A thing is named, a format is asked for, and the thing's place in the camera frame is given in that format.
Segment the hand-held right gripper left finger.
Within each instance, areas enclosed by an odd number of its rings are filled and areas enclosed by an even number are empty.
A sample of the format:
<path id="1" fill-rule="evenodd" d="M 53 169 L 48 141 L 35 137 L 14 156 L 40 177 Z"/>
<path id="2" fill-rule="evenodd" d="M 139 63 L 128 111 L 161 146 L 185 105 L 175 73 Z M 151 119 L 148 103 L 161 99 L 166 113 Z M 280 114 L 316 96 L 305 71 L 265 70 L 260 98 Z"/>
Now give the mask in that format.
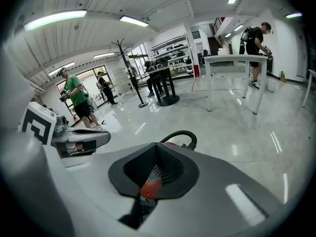
<path id="1" fill-rule="evenodd" d="M 60 158 L 54 147 L 45 146 L 53 197 L 61 206 L 46 212 L 45 231 L 55 237 L 156 237 L 119 221 L 135 199 L 122 196 L 108 178 L 112 163 L 152 145 L 74 158 Z"/>

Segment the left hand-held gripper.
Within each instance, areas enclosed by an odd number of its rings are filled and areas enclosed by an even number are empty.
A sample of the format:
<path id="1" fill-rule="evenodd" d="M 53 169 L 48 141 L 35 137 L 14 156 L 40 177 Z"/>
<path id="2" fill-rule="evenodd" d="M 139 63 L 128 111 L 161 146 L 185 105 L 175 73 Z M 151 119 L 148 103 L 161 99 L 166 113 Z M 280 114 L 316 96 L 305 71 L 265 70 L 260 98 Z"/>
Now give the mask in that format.
<path id="1" fill-rule="evenodd" d="M 59 116 L 36 102 L 28 104 L 20 121 L 19 131 L 36 137 L 43 145 L 54 146 L 61 157 L 91 155 L 111 139 L 111 134 L 106 130 L 68 129 L 64 116 Z M 61 141 L 67 134 L 68 151 L 66 142 Z"/>

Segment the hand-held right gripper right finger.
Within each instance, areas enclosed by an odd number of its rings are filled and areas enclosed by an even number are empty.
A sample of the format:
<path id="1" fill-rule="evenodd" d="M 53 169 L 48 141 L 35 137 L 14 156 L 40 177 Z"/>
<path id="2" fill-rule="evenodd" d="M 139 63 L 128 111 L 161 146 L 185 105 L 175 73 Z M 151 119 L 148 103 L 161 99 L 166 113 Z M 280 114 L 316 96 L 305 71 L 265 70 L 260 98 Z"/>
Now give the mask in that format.
<path id="1" fill-rule="evenodd" d="M 267 220 L 281 203 L 266 187 L 215 157 L 164 145 L 194 161 L 196 184 L 182 197 L 159 200 L 140 232 L 154 237 L 234 237 Z"/>

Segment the red vacuum cleaner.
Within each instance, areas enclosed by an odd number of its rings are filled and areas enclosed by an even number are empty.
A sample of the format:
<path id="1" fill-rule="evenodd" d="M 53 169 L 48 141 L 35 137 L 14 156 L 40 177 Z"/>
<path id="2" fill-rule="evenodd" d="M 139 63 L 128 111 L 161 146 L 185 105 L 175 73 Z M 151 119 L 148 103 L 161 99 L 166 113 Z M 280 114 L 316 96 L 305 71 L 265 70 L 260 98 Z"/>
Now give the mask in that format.
<path id="1" fill-rule="evenodd" d="M 178 180 L 184 172 L 181 161 L 157 145 L 154 147 L 154 154 L 150 156 L 150 162 L 154 164 L 153 168 L 140 189 L 141 205 L 148 211 L 157 206 L 157 192 Z"/>

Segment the black coat stand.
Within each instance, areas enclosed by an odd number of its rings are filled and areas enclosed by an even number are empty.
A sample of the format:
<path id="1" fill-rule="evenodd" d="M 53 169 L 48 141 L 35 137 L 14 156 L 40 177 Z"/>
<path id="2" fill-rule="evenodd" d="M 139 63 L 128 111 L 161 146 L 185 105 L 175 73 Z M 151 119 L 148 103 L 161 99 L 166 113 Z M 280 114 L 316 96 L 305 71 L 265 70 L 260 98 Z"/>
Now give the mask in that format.
<path id="1" fill-rule="evenodd" d="M 115 52 L 115 54 L 119 54 L 119 55 L 122 57 L 122 59 L 123 59 L 123 61 L 124 61 L 124 64 L 125 64 L 125 67 L 127 68 L 128 74 L 129 74 L 129 76 L 130 76 L 129 79 L 130 79 L 130 82 L 131 82 L 133 91 L 134 91 L 134 93 L 137 93 L 138 98 L 139 98 L 139 100 L 140 100 L 140 104 L 138 105 L 138 107 L 139 107 L 139 108 L 143 108 L 143 107 L 146 107 L 149 103 L 143 101 L 143 99 L 142 99 L 142 97 L 141 97 L 141 95 L 140 95 L 140 92 L 139 92 L 139 90 L 138 90 L 138 87 L 136 87 L 136 85 L 135 85 L 135 83 L 134 83 L 134 79 L 133 79 L 134 77 L 133 77 L 133 75 L 132 75 L 132 73 L 131 73 L 130 66 L 128 65 L 128 62 L 127 62 L 127 59 L 126 59 L 126 56 L 125 56 L 128 47 L 125 48 L 125 49 L 123 49 L 123 48 L 122 48 L 122 45 L 121 45 L 122 42 L 123 42 L 123 40 L 124 40 L 124 39 L 122 39 L 121 41 L 116 40 L 116 42 L 112 42 L 112 44 L 116 45 L 116 46 L 119 48 L 119 52 Z"/>

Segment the beige rectangular table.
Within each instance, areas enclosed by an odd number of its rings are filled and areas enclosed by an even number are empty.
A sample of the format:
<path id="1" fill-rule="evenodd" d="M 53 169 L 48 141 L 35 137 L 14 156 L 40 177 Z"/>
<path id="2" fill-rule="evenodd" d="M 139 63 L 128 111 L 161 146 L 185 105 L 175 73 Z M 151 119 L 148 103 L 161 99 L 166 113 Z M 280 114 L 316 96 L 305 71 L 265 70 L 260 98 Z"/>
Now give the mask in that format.
<path id="1" fill-rule="evenodd" d="M 136 90 L 135 90 L 134 85 L 132 84 L 131 80 L 128 80 L 128 81 L 125 81 L 125 82 L 122 82 L 122 83 L 119 83 L 119 84 L 113 84 L 113 87 L 112 87 L 112 89 L 115 90 L 115 93 L 117 94 L 118 99 L 119 99 L 119 103 L 121 105 L 124 104 L 121 96 L 122 95 L 123 96 L 126 95 L 126 91 L 124 91 L 124 88 L 123 88 L 123 86 L 126 85 L 126 84 L 132 86 L 132 93 L 136 94 Z"/>

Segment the round beige table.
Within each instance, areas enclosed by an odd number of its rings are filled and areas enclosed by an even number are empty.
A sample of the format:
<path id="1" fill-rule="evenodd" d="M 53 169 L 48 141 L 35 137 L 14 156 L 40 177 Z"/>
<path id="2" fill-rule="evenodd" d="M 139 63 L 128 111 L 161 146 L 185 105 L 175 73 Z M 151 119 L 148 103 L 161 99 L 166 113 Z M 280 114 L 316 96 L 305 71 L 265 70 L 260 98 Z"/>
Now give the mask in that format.
<path id="1" fill-rule="evenodd" d="M 178 95 L 176 95 L 169 67 L 162 67 L 160 69 L 152 70 L 150 72 L 147 72 L 147 75 L 150 75 L 154 72 L 159 72 L 160 78 L 162 80 L 163 90 L 165 93 L 165 95 L 163 97 L 160 97 L 158 90 L 157 90 L 155 84 L 153 83 L 153 89 L 154 89 L 155 95 L 157 97 L 157 105 L 160 107 L 167 107 L 167 106 L 171 106 L 171 105 L 176 104 L 180 100 L 180 97 Z M 166 79 L 169 79 L 170 89 L 171 89 L 172 94 L 169 94 L 169 90 L 168 90 L 168 87 L 166 84 Z"/>

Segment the white storage shelf unit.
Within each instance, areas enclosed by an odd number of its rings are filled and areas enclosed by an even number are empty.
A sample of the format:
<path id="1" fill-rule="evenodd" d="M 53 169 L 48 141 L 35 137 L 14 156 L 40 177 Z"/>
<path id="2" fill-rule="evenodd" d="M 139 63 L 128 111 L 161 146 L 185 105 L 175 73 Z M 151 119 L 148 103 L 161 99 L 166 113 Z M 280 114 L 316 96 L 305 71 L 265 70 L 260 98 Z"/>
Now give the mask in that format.
<path id="1" fill-rule="evenodd" d="M 150 55 L 154 61 L 166 64 L 173 78 L 194 76 L 192 50 L 187 34 L 153 46 Z"/>

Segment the white rectangular table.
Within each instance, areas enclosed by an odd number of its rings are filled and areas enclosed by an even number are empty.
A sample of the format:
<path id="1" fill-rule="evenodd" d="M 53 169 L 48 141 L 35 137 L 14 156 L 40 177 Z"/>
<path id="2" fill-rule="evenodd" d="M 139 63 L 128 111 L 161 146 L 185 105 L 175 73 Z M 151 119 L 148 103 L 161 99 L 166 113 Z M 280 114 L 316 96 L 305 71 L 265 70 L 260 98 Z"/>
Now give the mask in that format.
<path id="1" fill-rule="evenodd" d="M 211 112 L 212 109 L 212 64 L 217 62 L 228 62 L 228 61 L 242 61 L 245 62 L 245 77 L 247 77 L 244 89 L 243 89 L 243 98 L 246 98 L 246 94 L 248 91 L 248 78 L 249 78 L 249 62 L 258 62 L 262 63 L 261 70 L 261 79 L 260 79 L 260 88 L 259 88 L 259 97 L 257 103 L 253 109 L 253 114 L 258 114 L 259 108 L 261 106 L 263 94 L 265 91 L 266 79 L 267 79 L 267 60 L 268 57 L 264 55 L 244 55 L 244 54 L 236 54 L 236 55 L 215 55 L 215 56 L 207 56 L 205 57 L 205 69 L 206 69 L 206 83 L 207 83 L 207 111 Z"/>

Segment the dark staircase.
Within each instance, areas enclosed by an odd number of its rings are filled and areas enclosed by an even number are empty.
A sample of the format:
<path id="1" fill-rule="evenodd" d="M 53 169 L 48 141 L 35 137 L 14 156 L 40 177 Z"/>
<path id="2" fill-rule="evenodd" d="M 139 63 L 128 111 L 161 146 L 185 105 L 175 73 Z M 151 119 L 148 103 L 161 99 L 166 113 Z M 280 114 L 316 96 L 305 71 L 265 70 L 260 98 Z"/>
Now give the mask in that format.
<path id="1" fill-rule="evenodd" d="M 224 52 L 225 54 L 232 54 L 232 45 L 227 44 L 224 40 L 226 37 L 219 34 L 220 27 L 225 21 L 225 17 L 217 17 L 213 24 L 210 24 L 211 37 L 208 38 L 208 44 L 210 47 L 211 55 L 219 55 L 220 52 Z"/>

